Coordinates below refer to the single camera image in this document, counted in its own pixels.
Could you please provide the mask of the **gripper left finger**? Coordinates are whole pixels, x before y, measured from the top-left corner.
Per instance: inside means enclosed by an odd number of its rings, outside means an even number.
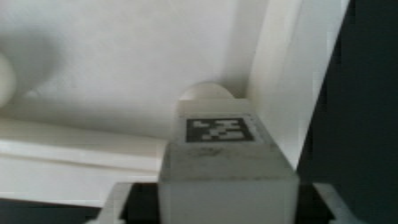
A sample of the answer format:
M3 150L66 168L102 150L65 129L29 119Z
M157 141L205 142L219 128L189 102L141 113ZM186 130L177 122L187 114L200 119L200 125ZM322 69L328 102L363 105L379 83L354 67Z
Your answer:
M159 184L118 183L100 214L86 224L161 224Z

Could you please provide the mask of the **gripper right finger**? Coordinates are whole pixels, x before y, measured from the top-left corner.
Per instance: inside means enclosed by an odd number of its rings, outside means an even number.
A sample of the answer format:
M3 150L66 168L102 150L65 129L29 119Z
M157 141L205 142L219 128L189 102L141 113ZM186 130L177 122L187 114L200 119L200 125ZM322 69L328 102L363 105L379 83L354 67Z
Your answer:
M365 224L328 183L301 184L296 224Z

